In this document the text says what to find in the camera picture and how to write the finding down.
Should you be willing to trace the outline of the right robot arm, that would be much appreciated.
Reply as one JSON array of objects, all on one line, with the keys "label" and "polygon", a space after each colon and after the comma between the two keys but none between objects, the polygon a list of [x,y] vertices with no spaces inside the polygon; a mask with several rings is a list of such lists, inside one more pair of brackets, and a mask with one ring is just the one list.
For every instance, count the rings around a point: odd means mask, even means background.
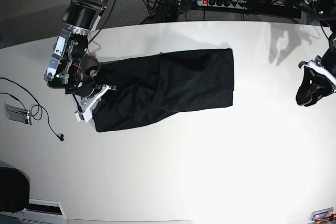
[{"label": "right robot arm", "polygon": [[97,27],[108,1],[71,0],[62,18],[66,28],[60,32],[44,74],[50,88],[80,97],[94,92],[94,75],[82,70],[80,63],[89,48],[88,36]]}]

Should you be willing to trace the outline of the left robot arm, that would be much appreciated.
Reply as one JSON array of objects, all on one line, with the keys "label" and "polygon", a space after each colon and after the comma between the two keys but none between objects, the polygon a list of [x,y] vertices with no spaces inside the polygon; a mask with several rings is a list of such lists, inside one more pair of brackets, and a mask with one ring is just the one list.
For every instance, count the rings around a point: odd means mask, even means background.
[{"label": "left robot arm", "polygon": [[[329,49],[322,58],[301,62],[304,69],[296,102],[316,104],[335,92],[335,0],[285,0],[285,4],[331,26]],[[105,110],[154,108],[159,112],[197,111],[233,105],[234,58],[231,49],[169,52],[106,62],[84,82],[92,98],[102,95]]]}]

